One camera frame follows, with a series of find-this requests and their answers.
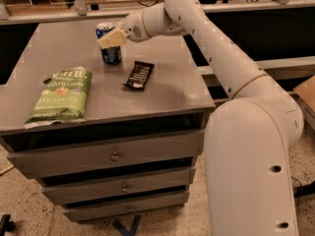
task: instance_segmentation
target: cardboard box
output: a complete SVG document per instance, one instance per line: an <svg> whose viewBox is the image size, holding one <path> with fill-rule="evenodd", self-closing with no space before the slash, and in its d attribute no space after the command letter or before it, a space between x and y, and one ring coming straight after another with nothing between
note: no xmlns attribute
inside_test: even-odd
<svg viewBox="0 0 315 236"><path fill-rule="evenodd" d="M297 103L303 112L304 119L315 130L315 76L297 86L294 91L299 96Z"/></svg>

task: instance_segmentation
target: terrazzo floor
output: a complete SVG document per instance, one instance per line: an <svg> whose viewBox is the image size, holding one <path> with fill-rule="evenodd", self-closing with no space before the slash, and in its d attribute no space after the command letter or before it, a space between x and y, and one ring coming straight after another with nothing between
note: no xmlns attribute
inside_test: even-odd
<svg viewBox="0 0 315 236"><path fill-rule="evenodd" d="M7 151L0 147L0 170L10 165ZM307 125L301 140L290 151L291 176L301 184L315 180L315 132ZM200 156L190 198L185 206L174 206L113 218L71 222L60 206L54 206L34 181L16 168L0 176L0 216L11 214L16 230L5 235L18 236L210 236L204 157ZM315 232L315 195L299 198L296 213L300 236Z"/></svg>

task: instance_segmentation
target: blue can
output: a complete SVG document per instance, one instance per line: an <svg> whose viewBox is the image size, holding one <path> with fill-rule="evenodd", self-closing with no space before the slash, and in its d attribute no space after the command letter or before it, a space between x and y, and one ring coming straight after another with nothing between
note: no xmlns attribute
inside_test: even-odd
<svg viewBox="0 0 315 236"><path fill-rule="evenodd" d="M113 23L100 23L96 26L96 36L101 38L115 28ZM100 50L103 62L106 64L117 64L121 60L120 46L105 48Z"/></svg>

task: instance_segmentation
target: gray drawer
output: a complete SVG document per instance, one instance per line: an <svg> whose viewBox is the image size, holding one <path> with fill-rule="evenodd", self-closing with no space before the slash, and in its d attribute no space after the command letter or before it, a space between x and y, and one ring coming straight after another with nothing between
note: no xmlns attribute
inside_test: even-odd
<svg viewBox="0 0 315 236"><path fill-rule="evenodd" d="M197 156L203 150L203 130L9 153L8 159L27 178L43 178L172 158Z"/></svg>
<svg viewBox="0 0 315 236"><path fill-rule="evenodd" d="M100 178L43 188L42 192L55 204L65 205L108 197L128 196L151 190L192 183L195 167L181 167L119 177Z"/></svg>
<svg viewBox="0 0 315 236"><path fill-rule="evenodd" d="M71 221L90 220L100 217L129 214L133 212L183 205L187 203L189 191L171 192L147 196L145 198L122 200L94 206L65 209L64 214Z"/></svg>

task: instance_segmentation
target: green chip bag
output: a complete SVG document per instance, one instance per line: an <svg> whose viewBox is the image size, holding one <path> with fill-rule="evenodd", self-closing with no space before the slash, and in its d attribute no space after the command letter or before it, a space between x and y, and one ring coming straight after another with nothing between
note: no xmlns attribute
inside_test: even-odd
<svg viewBox="0 0 315 236"><path fill-rule="evenodd" d="M26 128L52 123L84 122L93 74L76 67L53 74L25 123Z"/></svg>

